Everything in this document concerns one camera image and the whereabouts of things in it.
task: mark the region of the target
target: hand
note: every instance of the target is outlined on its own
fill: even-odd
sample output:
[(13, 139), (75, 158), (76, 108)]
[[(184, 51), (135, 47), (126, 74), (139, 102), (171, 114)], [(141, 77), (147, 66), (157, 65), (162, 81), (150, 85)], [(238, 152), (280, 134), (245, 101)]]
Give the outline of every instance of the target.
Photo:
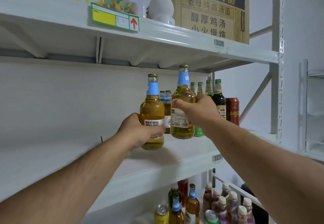
[(206, 123), (214, 119), (223, 119), (218, 113), (214, 101), (208, 95), (196, 96), (196, 103), (188, 103), (180, 99), (172, 100), (172, 107), (184, 111), (189, 121), (203, 129)]
[(164, 134), (164, 126), (145, 126), (138, 119), (138, 113), (132, 113), (121, 123), (117, 134), (127, 136), (129, 149), (141, 147), (153, 135)]

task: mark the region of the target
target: person's right arm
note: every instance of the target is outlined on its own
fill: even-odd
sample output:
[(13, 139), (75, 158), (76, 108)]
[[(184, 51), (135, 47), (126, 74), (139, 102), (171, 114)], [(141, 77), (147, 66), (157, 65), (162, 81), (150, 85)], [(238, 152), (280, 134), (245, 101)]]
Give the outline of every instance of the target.
[(224, 120), (209, 96), (197, 100), (191, 104), (175, 99), (172, 107), (202, 128), (276, 223), (323, 223), (323, 165)]

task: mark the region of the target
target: white bottle label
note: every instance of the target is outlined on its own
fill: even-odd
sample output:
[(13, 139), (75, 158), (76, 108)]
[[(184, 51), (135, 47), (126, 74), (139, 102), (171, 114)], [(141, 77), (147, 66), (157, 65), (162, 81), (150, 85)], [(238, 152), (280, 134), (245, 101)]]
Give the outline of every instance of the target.
[(185, 224), (196, 224), (196, 215), (189, 214), (186, 210)]
[(189, 121), (186, 114), (177, 108), (171, 107), (171, 126), (178, 128), (188, 128)]
[[(144, 125), (145, 126), (164, 126), (164, 119), (160, 119), (160, 120), (144, 120)], [(154, 135), (151, 136), (151, 139), (159, 139), (161, 137), (163, 137), (164, 134), (162, 135)]]
[(171, 127), (171, 116), (164, 116), (164, 128)]

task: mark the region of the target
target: brown cardboard box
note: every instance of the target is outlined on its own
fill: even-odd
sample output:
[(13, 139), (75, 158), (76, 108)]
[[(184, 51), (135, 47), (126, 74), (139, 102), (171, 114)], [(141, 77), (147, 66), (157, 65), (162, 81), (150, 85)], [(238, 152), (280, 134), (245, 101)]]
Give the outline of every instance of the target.
[(172, 0), (176, 26), (249, 44), (249, 0)]

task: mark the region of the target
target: red arrow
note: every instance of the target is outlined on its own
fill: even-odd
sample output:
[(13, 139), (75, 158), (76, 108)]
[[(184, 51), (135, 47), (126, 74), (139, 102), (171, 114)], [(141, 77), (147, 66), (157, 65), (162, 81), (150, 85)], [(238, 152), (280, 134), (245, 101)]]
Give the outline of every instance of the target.
[(135, 25), (137, 25), (137, 22), (134, 18), (131, 20), (131, 23), (133, 24), (133, 29), (135, 29)]

